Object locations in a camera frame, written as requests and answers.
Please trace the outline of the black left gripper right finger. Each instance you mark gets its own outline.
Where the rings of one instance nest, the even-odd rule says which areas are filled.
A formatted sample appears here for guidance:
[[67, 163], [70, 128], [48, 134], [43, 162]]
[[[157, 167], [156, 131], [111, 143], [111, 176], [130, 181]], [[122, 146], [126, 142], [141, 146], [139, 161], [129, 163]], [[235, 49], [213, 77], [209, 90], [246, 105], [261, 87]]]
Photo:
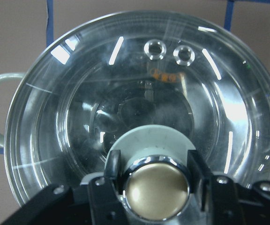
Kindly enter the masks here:
[[206, 225], [244, 225], [243, 210], [232, 179], [214, 175], [196, 150], [187, 153], [192, 193], [199, 210], [205, 214]]

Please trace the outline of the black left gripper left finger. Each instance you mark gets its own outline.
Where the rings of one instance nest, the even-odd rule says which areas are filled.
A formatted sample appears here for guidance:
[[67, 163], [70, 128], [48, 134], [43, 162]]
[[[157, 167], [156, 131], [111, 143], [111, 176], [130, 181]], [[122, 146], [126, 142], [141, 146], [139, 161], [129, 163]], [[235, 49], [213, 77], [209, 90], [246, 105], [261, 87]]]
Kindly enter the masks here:
[[121, 189], [121, 153], [108, 153], [103, 175], [88, 184], [90, 214], [93, 225], [127, 225], [128, 218], [118, 198]]

